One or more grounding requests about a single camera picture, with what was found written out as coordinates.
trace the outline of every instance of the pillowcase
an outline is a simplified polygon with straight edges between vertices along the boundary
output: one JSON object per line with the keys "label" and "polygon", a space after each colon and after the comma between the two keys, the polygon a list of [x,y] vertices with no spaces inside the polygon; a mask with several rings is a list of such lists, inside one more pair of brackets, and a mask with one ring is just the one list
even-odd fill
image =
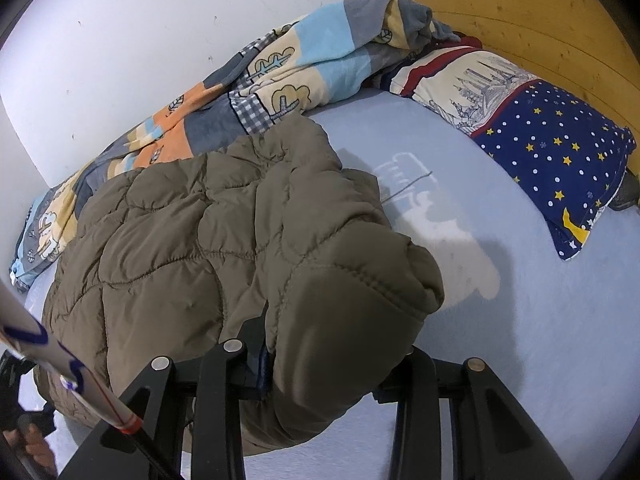
{"label": "pillowcase", "polygon": [[586,102],[497,54],[477,38],[441,43],[377,76],[470,136],[542,213],[558,255],[583,247],[636,147]]}

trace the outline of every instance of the puffer jacket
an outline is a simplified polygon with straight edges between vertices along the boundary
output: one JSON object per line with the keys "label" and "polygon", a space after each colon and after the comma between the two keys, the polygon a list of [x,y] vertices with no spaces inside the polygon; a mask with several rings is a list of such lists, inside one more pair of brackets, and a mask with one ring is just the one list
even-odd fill
{"label": "puffer jacket", "polygon": [[[244,452],[321,433],[402,360],[443,301],[431,255],[393,232],[370,174],[292,116],[226,150],[108,181],[59,259],[43,322],[121,394],[149,361],[204,354],[260,316],[273,387],[241,407]],[[97,419],[58,378],[40,393]]]}

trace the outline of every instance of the hand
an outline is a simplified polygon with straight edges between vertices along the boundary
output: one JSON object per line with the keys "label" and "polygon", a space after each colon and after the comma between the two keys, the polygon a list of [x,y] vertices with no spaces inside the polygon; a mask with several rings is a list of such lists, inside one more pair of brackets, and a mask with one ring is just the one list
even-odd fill
{"label": "hand", "polygon": [[[9,446],[12,448],[20,446],[18,430],[3,431],[2,434]],[[57,476],[58,471],[56,469],[56,459],[49,447],[49,444],[44,440],[42,433],[40,433],[40,430],[35,424],[29,425],[29,431],[24,436],[24,441],[26,442],[26,445],[24,446],[25,451],[31,455],[38,464],[43,466],[47,472],[53,476]]]}

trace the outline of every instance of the black bracket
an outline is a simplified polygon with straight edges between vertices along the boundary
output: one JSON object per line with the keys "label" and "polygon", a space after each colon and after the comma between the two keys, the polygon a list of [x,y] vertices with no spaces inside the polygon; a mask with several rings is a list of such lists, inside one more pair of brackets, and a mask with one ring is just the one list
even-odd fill
{"label": "black bracket", "polygon": [[[186,421],[193,419],[193,480],[245,478],[239,401],[263,400],[270,389],[265,315],[266,307],[244,322],[238,338],[201,358],[178,364],[154,359],[121,396],[175,470]],[[390,480],[440,480],[441,398],[450,402],[456,480],[571,480],[542,432],[478,358],[459,365],[413,348],[373,394],[380,403],[398,403]],[[84,478],[155,480],[158,473],[129,439],[102,422],[60,475]]]}
{"label": "black bracket", "polygon": [[389,480],[440,480],[440,399],[449,399],[456,480],[571,480],[520,403],[479,358],[431,359],[414,348],[373,392],[398,403]]}

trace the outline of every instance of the gray checkered patch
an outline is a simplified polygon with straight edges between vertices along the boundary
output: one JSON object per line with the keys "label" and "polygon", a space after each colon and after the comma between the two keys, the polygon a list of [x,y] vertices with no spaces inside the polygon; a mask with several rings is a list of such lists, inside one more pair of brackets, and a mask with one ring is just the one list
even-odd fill
{"label": "gray checkered patch", "polygon": [[229,94],[229,101],[248,134],[263,134],[274,125],[257,95],[240,97],[236,92],[232,92]]}

